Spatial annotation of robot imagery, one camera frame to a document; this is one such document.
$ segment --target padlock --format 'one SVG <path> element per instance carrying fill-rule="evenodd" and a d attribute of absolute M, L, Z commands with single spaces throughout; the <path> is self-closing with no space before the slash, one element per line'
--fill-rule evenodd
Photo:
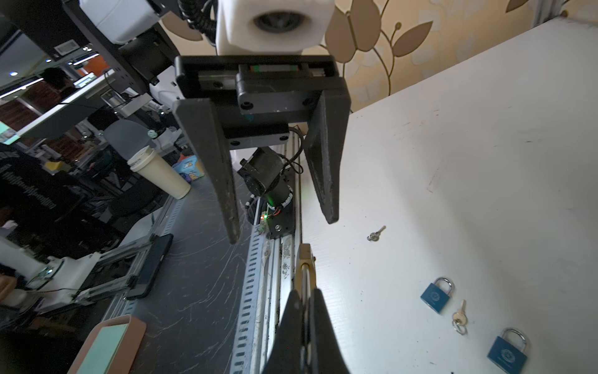
<path fill-rule="evenodd" d="M 518 349 L 505 339 L 509 332 L 519 335 L 523 342 L 522 349 Z M 504 329 L 501 335 L 496 337 L 494 345 L 492 345 L 490 352 L 488 352 L 488 358 L 504 370 L 505 373 L 519 374 L 527 360 L 527 356 L 525 355 L 526 347 L 527 339 L 521 331 L 513 328 Z"/>
<path fill-rule="evenodd" d="M 445 293 L 436 285 L 438 281 L 445 281 L 448 284 L 448 293 Z M 428 306 L 440 313 L 450 298 L 450 293 L 453 290 L 453 284 L 447 278 L 438 278 L 426 288 L 421 298 L 428 304 Z"/>

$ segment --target white cup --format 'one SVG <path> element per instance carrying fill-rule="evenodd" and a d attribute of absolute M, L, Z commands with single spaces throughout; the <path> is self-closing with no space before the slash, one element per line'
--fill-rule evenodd
<path fill-rule="evenodd" d="M 141 174 L 142 177 L 160 187 L 175 199 L 182 199 L 191 190 L 187 183 L 156 151 L 147 145 L 129 161 L 127 164 L 131 171 Z"/>

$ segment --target green paper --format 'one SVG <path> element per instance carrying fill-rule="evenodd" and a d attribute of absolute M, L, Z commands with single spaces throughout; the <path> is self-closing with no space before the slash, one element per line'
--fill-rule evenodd
<path fill-rule="evenodd" d="M 105 374 L 129 324 L 100 329 L 77 374 Z"/>

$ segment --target scratched black surface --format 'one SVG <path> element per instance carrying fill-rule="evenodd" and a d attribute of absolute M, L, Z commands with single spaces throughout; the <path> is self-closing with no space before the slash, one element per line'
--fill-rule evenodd
<path fill-rule="evenodd" d="M 251 225 L 249 198 L 235 176 L 241 236 L 230 245 L 212 184 L 193 182 L 184 197 L 154 288 L 133 315 L 147 323 L 131 373 L 228 373 Z"/>

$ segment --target metal shackle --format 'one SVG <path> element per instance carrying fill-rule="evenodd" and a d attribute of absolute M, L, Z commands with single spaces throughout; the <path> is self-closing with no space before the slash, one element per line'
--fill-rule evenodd
<path fill-rule="evenodd" d="M 447 292 L 447 295 L 449 295 L 449 296 L 450 296 L 450 293 L 451 293 L 451 291 L 453 291 L 453 284 L 452 284 L 452 283 L 451 283 L 451 282 L 450 282 L 450 281 L 449 281 L 447 278 L 442 278 L 442 277 L 440 277 L 440 278 L 436 279 L 436 280 L 434 281 L 434 284 L 438 283 L 438 281 L 444 281 L 444 282 L 446 282 L 446 283 L 448 284 L 448 292 Z"/>
<path fill-rule="evenodd" d="M 527 348 L 527 339 L 526 339 L 525 335 L 521 331 L 519 331 L 513 327 L 507 327 L 506 329 L 504 329 L 502 331 L 501 338 L 506 340 L 505 336 L 507 335 L 507 333 L 514 333 L 521 338 L 521 341 L 523 342 L 523 348 L 521 349 L 521 352 L 525 353 L 525 349 Z"/>

